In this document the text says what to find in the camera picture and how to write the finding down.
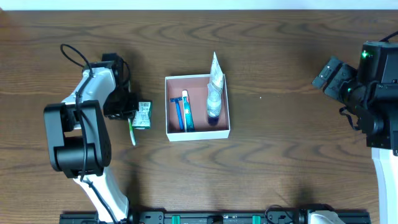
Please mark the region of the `green white soap packet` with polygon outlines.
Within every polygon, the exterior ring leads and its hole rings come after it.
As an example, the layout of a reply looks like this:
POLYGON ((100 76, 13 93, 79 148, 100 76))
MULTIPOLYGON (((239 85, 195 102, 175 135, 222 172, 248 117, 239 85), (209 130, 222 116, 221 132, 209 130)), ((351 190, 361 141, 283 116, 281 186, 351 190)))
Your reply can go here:
POLYGON ((152 103, 150 101, 139 102, 139 109, 131 123, 133 129, 150 129, 152 116, 152 103))

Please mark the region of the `green white toothbrush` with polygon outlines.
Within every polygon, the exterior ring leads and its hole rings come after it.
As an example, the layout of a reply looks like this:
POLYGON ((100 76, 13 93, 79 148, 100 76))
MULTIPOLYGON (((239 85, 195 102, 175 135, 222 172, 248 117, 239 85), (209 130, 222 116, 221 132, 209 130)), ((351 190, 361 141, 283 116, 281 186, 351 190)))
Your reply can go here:
POLYGON ((129 134, 130 134, 130 138, 131 138, 131 142, 132 145, 135 147, 136 146, 136 139, 134 136, 134 131, 133 131, 133 127, 132 127, 132 121, 131 118, 128 118, 128 125, 129 125, 129 134))

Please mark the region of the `blue disposable razor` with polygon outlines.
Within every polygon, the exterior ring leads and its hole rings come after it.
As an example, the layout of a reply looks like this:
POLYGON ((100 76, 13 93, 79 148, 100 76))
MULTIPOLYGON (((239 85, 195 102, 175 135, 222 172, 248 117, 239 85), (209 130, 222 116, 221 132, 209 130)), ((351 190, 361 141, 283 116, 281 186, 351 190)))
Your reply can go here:
POLYGON ((177 97, 177 98, 171 98, 170 99, 170 102, 175 104, 179 128, 182 131, 182 130, 184 130, 184 123, 183 123, 181 108, 180 108, 180 104, 179 104, 180 101, 182 101, 182 97, 177 97))

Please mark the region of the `teal toothpaste tube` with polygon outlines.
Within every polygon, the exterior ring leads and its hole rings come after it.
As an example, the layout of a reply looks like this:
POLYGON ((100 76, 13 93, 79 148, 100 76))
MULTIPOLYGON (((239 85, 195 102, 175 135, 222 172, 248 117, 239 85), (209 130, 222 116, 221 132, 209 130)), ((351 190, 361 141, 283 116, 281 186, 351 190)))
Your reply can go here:
POLYGON ((187 90, 182 91, 182 101, 183 101, 183 115, 185 119, 185 132, 190 133, 195 131, 195 126, 193 122, 192 109, 190 106, 190 100, 187 90))

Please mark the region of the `clear pump bottle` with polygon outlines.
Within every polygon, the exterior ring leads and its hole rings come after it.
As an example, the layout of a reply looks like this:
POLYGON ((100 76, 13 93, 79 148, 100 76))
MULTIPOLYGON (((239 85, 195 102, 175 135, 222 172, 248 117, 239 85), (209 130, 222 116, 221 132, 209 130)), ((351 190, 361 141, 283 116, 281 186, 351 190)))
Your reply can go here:
POLYGON ((206 100, 206 111, 208 123, 210 126, 216 126, 218 124, 222 108, 221 93, 212 83, 209 83, 207 87, 208 97, 206 100))

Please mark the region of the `white floral shampoo tube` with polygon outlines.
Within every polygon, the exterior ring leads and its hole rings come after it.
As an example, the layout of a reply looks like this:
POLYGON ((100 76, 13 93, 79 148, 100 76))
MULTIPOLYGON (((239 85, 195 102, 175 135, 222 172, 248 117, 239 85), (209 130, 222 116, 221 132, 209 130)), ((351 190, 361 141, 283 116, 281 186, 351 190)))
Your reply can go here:
POLYGON ((222 91, 224 87, 224 74, 219 65, 216 52, 213 52, 213 60, 210 69, 210 83, 218 90, 222 91))

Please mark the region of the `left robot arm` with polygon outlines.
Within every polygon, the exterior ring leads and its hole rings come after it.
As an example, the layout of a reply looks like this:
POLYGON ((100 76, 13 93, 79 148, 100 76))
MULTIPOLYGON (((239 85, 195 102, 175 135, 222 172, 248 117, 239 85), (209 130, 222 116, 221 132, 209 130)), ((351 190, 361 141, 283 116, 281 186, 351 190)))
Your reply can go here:
POLYGON ((116 54, 82 70, 82 80, 62 102, 47 105, 44 123, 52 168, 73 179, 89 196, 95 212, 64 213, 60 223, 137 223, 129 199, 111 169, 111 141, 104 120, 132 121, 139 109, 130 91, 127 63, 116 54))

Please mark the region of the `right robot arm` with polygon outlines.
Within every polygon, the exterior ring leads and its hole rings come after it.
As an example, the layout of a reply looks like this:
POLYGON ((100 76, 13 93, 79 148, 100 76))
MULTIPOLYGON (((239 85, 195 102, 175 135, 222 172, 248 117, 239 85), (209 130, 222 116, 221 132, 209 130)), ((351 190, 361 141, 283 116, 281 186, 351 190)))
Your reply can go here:
POLYGON ((379 221, 397 223, 397 43, 365 42, 358 68, 332 57, 312 85, 343 104, 339 113, 366 135, 379 191, 379 221))

